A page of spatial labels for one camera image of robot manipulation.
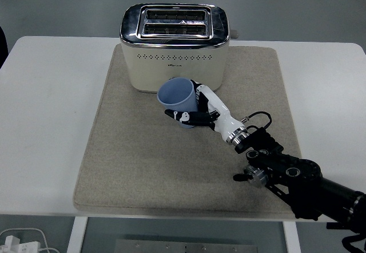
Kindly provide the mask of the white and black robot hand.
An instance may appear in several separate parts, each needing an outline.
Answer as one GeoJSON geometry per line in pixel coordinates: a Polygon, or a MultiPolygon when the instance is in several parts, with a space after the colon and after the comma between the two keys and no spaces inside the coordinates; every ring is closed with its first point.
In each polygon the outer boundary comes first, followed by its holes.
{"type": "Polygon", "coordinates": [[[229,144],[249,136],[245,125],[233,118],[221,99],[206,85],[187,78],[172,78],[157,93],[165,114],[184,128],[209,127],[229,144]]]}

